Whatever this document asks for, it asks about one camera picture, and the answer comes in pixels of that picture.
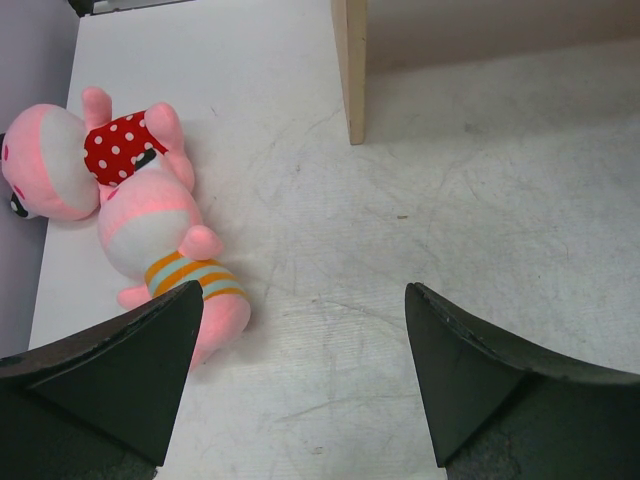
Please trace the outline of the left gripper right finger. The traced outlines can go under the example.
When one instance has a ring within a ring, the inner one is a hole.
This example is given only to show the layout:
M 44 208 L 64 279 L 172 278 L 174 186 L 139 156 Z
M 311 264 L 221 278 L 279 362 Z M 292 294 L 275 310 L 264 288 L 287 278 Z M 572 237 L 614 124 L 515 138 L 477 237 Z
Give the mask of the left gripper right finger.
M 437 465 L 450 479 L 635 479 L 639 378 L 480 319 L 420 283 L 408 339 Z

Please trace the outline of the pink plush striped shirt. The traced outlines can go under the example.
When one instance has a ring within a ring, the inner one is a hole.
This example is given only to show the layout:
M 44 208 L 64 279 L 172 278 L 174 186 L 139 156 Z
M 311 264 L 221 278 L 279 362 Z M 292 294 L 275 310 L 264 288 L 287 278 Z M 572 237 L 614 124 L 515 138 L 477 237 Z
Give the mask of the pink plush striped shirt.
M 100 188 L 98 236 L 110 264 L 134 285 L 117 301 L 133 310 L 189 281 L 201 287 L 202 319 L 191 366 L 205 362 L 248 325 L 251 307 L 236 276 L 216 257 L 223 245 L 204 225 L 189 190 L 149 166 Z

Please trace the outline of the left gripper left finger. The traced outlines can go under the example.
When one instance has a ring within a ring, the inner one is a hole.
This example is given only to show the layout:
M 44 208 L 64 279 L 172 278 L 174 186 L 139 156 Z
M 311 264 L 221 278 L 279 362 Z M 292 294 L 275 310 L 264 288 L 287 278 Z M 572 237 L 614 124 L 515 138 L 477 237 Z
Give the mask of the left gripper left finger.
M 167 455 L 203 313 L 189 281 L 1 361 L 4 479 L 152 479 Z

